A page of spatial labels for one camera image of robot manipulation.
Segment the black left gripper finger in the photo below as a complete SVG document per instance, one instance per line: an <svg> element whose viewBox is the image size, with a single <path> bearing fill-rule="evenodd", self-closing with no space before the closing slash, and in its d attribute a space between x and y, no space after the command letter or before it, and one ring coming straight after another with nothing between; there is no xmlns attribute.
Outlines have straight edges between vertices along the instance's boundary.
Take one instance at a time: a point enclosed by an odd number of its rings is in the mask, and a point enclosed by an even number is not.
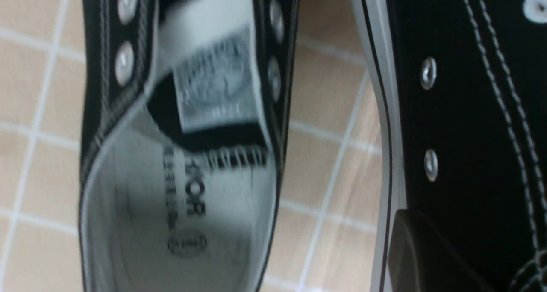
<svg viewBox="0 0 547 292"><path fill-rule="evenodd" d="M388 269L394 292L494 292L435 226L412 210L395 213Z"/></svg>

